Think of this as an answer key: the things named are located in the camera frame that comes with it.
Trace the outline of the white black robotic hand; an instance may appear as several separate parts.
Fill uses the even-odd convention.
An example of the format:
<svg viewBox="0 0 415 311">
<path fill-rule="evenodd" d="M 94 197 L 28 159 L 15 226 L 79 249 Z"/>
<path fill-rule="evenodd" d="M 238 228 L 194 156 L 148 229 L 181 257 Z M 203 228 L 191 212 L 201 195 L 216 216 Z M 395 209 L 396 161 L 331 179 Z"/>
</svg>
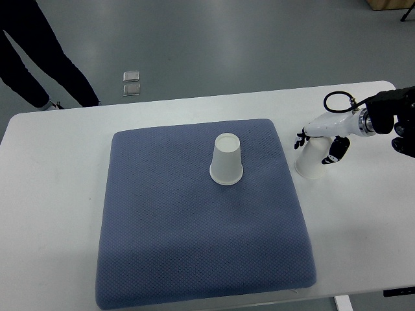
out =
<svg viewBox="0 0 415 311">
<path fill-rule="evenodd" d="M 339 162 L 350 147 L 349 135 L 369 137 L 375 134 L 367 109 L 358 112 L 324 113 L 308 123 L 296 134 L 294 149 L 302 147 L 311 138 L 333 138 L 323 165 Z"/>
</svg>

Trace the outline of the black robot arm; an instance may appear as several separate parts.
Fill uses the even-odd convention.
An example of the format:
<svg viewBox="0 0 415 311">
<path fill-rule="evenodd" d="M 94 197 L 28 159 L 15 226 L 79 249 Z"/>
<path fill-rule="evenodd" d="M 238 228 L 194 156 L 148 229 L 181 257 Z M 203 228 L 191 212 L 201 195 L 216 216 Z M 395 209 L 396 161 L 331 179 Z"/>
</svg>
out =
<svg viewBox="0 0 415 311">
<path fill-rule="evenodd" d="M 346 95 L 350 107 L 334 110 L 327 105 L 333 95 Z M 397 137 L 391 142 L 395 151 L 414 157 L 414 87 L 406 87 L 378 94 L 356 102 L 351 94 L 345 91 L 334 91 L 324 97 L 324 108 L 330 113 L 347 113 L 365 105 L 375 133 L 389 134 L 392 130 Z"/>
</svg>

